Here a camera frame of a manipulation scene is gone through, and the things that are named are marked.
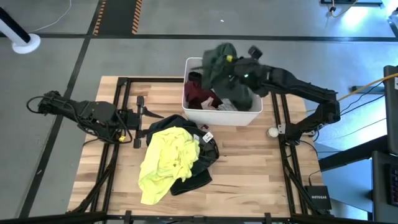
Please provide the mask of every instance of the gray floor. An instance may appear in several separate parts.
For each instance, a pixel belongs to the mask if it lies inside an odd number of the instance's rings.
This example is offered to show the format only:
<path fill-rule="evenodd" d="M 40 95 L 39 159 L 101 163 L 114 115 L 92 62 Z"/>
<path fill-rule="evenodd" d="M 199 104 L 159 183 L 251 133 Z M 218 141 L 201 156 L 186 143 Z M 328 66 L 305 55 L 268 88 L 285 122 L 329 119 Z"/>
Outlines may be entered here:
<path fill-rule="evenodd" d="M 86 33 L 97 0 L 72 0 L 72 3 L 67 16 L 41 32 Z M 27 30 L 55 21 L 68 4 L 68 0 L 0 0 L 0 6 Z M 326 6 L 310 0 L 256 0 L 250 4 L 235 0 L 200 4 L 193 0 L 145 0 L 139 33 L 393 37 L 387 16 L 395 9 L 395 3 L 385 4 L 382 8 L 354 7 L 343 17 L 334 19 L 326 17 Z M 0 158 L 0 218 L 12 218 L 19 213 L 53 121 L 53 116 L 29 113 L 24 104 L 30 97 L 49 90 L 65 91 L 83 42 L 82 39 L 42 41 L 36 52 L 16 55 L 9 40 L 0 39 L 0 52 L 6 55 L 0 60 L 0 102 L 4 105 L 0 115 L 4 130 L 7 129 L 0 137 L 5 143 Z M 94 100 L 103 75 L 182 76 L 187 57 L 200 57 L 204 50 L 224 41 L 91 40 L 72 98 Z M 347 94 L 352 85 L 364 85 L 382 77 L 383 66 L 398 64 L 398 43 L 230 42 L 243 56 L 247 56 L 251 45 L 256 45 L 264 52 L 262 63 L 286 68 L 302 80 L 338 91 L 339 96 Z M 375 97 L 365 96 L 361 102 Z M 341 107 L 356 98 L 343 101 Z M 306 106 L 313 109 L 316 104 L 306 102 Z M 384 100 L 379 100 L 347 114 L 341 122 L 322 129 L 317 146 L 320 150 L 322 147 L 344 150 L 383 135 L 386 127 L 382 121 L 340 138 L 384 118 L 383 108 Z M 65 212 L 84 137 L 74 123 L 63 121 L 30 215 Z M 336 211 L 343 208 L 338 203 L 334 203 L 335 207 Z"/>

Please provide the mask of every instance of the yellow and black tape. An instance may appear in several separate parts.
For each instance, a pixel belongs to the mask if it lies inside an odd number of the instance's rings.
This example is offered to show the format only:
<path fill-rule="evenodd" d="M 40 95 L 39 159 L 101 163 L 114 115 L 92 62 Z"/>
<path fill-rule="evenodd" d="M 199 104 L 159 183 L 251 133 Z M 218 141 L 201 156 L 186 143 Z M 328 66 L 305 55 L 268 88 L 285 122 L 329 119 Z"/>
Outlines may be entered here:
<path fill-rule="evenodd" d="M 136 0 L 136 8 L 134 10 L 134 20 L 132 22 L 132 34 L 138 33 L 139 18 L 141 15 L 142 0 Z"/>
<path fill-rule="evenodd" d="M 101 8 L 99 9 L 99 13 L 98 13 L 97 22 L 96 22 L 95 28 L 94 28 L 94 35 L 98 35 L 98 30 L 100 29 L 102 16 L 104 14 L 105 4 L 106 4 L 106 0 L 102 0 Z"/>

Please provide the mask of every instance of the wooden table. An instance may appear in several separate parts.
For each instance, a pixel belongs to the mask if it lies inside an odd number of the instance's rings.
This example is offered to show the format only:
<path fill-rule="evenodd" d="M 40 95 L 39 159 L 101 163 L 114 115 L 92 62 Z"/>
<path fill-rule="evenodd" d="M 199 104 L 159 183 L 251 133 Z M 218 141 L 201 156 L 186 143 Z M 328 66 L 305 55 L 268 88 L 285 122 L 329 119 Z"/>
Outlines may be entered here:
<path fill-rule="evenodd" d="M 112 103 L 117 80 L 118 77 L 102 77 L 96 101 Z M 136 96 L 142 95 L 150 111 L 164 117 L 172 114 L 184 116 L 182 89 L 181 83 L 133 83 L 129 108 L 136 109 Z M 287 101 L 292 122 L 303 119 L 306 115 L 303 99 L 287 95 Z M 122 215 L 131 210 L 133 215 L 264 217 L 264 213 L 269 212 L 272 217 L 290 217 L 279 142 L 266 136 L 266 130 L 275 126 L 271 96 L 265 97 L 263 104 L 264 111 L 249 126 L 210 126 L 220 149 L 220 158 L 209 168 L 212 182 L 178 196 L 168 193 L 156 205 L 140 203 L 141 190 L 137 181 L 147 149 L 145 140 L 142 140 L 140 149 L 134 149 L 132 144 L 121 145 L 108 214 Z M 281 106 L 279 111 L 284 122 Z M 143 129 L 158 120 L 145 117 Z M 302 139 L 313 143 L 308 137 Z M 77 207 L 94 186 L 102 148 L 103 143 L 99 141 L 83 148 L 68 210 Z M 305 185 L 308 184 L 308 175 L 319 170 L 317 155 L 306 144 L 297 146 L 297 154 Z M 313 174 L 311 181 L 313 185 L 321 185 L 320 172 Z M 294 184 L 292 187 L 298 204 L 297 190 Z M 103 194 L 104 190 L 101 191 L 98 208 L 103 203 Z M 295 207 L 300 213 L 300 206 Z"/>

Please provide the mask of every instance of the white label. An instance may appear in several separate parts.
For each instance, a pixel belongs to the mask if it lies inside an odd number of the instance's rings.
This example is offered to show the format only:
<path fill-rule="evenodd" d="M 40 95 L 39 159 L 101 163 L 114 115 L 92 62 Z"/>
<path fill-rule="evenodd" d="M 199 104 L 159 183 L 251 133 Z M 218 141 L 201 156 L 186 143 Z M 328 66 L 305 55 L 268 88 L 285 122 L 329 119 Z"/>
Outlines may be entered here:
<path fill-rule="evenodd" d="M 193 140 L 198 140 L 199 141 L 199 136 L 197 136 L 196 134 L 193 134 Z"/>
<path fill-rule="evenodd" d="M 208 143 L 212 138 L 213 138 L 213 135 L 210 132 L 207 132 L 204 135 L 203 140 L 204 140 L 205 143 Z"/>

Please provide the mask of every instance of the white plastic bin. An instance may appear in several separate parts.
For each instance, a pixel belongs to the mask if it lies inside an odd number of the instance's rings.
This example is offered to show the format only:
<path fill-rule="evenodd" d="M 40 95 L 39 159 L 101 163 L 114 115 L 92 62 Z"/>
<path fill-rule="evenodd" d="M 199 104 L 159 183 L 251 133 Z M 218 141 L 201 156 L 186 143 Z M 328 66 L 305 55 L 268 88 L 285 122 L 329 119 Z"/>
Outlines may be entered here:
<path fill-rule="evenodd" d="M 191 72 L 191 68 L 199 66 L 201 66 L 201 58 L 190 57 L 187 59 L 185 62 L 184 83 L 188 81 L 188 74 Z M 182 108 L 187 118 L 198 124 L 247 126 L 262 112 L 262 99 L 255 94 L 253 94 L 253 105 L 249 111 L 215 111 L 189 109 L 184 92 L 182 93 Z"/>

